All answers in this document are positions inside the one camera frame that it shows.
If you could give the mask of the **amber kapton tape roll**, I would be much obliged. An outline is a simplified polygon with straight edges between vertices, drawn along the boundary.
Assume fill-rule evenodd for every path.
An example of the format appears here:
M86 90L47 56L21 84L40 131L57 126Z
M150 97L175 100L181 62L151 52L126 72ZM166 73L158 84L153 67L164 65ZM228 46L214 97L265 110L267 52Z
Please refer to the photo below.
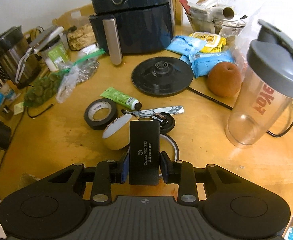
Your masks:
M160 134L160 151L167 151L173 161L179 160L179 148L175 140L167 135Z

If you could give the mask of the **shiba dog plush case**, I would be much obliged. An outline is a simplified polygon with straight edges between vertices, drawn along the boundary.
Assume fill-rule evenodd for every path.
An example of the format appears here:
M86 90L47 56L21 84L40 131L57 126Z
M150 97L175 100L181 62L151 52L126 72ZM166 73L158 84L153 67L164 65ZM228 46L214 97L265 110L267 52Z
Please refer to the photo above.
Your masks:
M129 114L122 115L103 131L103 143L108 149L120 150L129 144L129 123L132 118Z

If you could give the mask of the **small black round plug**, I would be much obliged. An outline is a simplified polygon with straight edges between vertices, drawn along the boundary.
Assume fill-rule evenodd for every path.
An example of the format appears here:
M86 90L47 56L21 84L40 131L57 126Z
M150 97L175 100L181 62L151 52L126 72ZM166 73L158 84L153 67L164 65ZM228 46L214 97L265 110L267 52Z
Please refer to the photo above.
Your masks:
M151 118L152 120L159 122L161 134L167 134L175 127L175 119L169 113L155 113Z

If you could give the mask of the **black rectangular box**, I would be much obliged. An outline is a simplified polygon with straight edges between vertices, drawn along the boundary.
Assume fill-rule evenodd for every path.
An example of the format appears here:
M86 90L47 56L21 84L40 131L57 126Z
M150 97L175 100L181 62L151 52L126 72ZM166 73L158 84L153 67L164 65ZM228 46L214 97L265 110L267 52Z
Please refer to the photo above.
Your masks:
M129 149L129 184L159 183L159 123L132 121Z

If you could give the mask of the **black tape roll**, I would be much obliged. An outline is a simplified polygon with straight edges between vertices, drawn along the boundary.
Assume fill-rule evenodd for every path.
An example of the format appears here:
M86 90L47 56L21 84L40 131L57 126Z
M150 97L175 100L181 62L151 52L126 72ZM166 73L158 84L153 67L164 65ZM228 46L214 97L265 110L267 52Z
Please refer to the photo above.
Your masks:
M103 130L118 117L116 103L110 99L98 99L84 113L84 120L94 130Z

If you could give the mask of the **green cream tube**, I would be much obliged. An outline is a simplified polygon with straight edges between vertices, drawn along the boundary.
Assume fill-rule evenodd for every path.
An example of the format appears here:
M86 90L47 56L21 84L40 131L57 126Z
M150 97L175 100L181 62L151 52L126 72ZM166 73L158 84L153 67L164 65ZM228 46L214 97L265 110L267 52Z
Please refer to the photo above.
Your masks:
M136 98L129 96L113 87L109 87L100 94L101 97L110 99L123 107L130 110L139 111L142 108L142 103Z

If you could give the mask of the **green net bag of nuts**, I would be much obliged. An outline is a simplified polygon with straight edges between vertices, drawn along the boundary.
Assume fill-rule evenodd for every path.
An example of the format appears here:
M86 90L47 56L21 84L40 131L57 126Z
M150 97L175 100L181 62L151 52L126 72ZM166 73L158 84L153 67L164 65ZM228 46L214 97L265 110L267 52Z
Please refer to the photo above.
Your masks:
M35 81L24 96L24 105L34 108L44 104L58 92L63 77L63 74L53 73Z

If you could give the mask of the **marble pattern flat bar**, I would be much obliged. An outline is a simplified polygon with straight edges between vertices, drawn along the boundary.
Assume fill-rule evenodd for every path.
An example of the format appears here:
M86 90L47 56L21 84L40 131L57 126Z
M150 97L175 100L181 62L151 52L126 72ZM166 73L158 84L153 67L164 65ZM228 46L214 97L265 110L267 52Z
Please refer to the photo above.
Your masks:
M145 109L140 111L132 111L130 113L138 116L139 118L146 119L146 118L152 117L156 113L168 113L170 115L183 114L184 108L182 105L178 105L178 106Z

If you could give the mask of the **steel electric kettle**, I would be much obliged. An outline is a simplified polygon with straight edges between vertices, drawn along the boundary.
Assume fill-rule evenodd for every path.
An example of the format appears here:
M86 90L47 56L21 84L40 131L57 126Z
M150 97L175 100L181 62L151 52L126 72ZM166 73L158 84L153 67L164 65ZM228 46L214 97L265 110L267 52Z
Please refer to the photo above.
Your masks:
M11 27L0 35L0 78L11 80L18 89L28 86L38 76L41 66L35 55L31 55L19 82L15 81L18 63L29 49L22 33L22 26Z

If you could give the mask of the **white tub green label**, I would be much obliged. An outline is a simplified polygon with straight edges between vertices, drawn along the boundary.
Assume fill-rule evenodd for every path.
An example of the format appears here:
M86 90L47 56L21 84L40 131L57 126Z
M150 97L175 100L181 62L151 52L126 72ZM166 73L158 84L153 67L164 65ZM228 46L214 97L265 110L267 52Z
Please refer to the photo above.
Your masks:
M69 60L67 50L59 35L42 48L40 55L51 72L57 72L58 64Z

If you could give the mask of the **clear plastic bag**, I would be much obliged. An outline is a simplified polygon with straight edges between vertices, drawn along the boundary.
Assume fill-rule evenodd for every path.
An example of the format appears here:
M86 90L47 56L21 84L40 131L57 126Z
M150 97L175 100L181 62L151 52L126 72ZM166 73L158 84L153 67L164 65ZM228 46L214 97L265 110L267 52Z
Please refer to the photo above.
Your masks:
M58 103L65 102L77 85L86 82L95 74L99 67L97 59L104 54L104 49L98 49L74 62L58 64L59 72L63 72L63 79L55 97Z

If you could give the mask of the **black kettle base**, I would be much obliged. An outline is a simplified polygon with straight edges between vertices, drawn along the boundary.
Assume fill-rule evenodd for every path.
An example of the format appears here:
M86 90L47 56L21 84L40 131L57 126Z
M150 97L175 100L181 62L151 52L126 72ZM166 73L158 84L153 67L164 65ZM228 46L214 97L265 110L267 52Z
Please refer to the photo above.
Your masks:
M147 59L138 64L131 74L131 80L140 92L155 97L183 92L193 77L187 63L168 56Z

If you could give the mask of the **brown round pear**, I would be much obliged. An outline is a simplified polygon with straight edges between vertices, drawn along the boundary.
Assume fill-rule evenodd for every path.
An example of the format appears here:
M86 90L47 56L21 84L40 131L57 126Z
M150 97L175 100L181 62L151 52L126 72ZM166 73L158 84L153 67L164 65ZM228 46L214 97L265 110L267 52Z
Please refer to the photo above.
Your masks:
M217 63L209 72L207 87L215 95L231 98L241 88L241 74L239 68L230 62Z

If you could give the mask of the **grey power bank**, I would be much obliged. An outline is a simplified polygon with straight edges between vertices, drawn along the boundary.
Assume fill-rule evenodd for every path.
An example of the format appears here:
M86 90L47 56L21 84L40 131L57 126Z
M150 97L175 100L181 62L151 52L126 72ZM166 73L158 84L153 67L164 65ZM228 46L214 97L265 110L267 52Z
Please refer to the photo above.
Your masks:
M56 26L51 26L44 31L42 31L30 44L29 47L32 49L42 50L42 48L47 43L47 40L51 33L53 33L56 29Z

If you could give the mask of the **blue wipes pack right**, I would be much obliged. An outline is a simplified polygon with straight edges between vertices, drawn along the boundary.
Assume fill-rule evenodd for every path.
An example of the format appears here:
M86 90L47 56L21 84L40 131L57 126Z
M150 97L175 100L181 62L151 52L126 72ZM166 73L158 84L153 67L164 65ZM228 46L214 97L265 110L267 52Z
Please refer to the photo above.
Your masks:
M219 53L196 53L191 56L182 55L179 59L191 67L195 78L207 76L211 69L220 62L234 63L229 50Z

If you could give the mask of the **blue wipes pack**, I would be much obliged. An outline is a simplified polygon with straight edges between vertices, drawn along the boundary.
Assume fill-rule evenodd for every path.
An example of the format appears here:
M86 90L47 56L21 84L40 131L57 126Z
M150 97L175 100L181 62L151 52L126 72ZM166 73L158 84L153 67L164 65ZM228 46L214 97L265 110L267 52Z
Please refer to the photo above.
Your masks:
M201 51L206 44L205 40L199 38L177 35L172 39L166 50L179 55L190 56Z
M234 63L229 50L219 53L196 53L191 56L182 55L179 59L191 67L195 78L207 76L211 69L220 62Z

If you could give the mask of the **blue wipes pack left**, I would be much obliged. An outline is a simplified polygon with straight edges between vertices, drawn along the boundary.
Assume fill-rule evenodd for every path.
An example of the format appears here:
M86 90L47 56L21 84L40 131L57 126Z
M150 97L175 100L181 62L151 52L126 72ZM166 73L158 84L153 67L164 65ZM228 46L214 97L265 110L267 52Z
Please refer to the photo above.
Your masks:
M206 44L205 40L199 38L177 35L172 39L166 50L179 55L190 56L201 51Z

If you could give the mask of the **brown bark slab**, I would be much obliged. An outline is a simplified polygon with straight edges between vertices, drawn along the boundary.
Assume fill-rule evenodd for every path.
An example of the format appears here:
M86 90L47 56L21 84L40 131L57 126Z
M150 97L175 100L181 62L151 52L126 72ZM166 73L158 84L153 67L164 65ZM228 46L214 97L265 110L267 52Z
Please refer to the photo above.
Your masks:
M96 43L96 37L91 25L86 24L67 34L67 43L71 51L81 49Z

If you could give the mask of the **yellow wipes pack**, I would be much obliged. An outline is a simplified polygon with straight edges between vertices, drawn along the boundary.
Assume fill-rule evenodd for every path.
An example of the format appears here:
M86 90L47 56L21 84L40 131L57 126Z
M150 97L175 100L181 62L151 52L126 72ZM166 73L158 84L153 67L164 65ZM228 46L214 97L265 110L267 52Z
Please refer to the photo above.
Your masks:
M206 41L204 47L200 50L201 53L219 53L226 45L226 38L212 33L194 32L189 37L198 38Z

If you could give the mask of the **clear shaker bottle grey lid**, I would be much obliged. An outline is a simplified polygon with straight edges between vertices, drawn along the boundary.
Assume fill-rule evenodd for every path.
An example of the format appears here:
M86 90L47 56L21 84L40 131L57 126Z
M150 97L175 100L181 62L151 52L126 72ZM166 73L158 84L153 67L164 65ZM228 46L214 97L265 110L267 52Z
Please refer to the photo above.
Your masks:
M247 51L248 68L225 133L236 147L256 143L293 101L293 40L259 20Z

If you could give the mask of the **dark blue air fryer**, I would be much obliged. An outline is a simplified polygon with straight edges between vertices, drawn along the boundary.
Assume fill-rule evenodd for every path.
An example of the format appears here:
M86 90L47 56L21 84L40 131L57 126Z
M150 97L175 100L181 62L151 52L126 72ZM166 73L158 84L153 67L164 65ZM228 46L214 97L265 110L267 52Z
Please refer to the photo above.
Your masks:
M174 37L172 0L91 0L89 17L99 48L114 65L123 55L161 51Z

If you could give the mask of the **glass bowl with clutter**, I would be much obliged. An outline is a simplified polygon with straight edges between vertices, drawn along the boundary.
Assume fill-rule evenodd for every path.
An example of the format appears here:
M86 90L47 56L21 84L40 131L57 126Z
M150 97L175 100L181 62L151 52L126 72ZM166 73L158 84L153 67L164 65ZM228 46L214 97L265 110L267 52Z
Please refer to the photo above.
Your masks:
M225 35L238 35L249 17L220 0L202 0L187 3L185 14L193 31Z

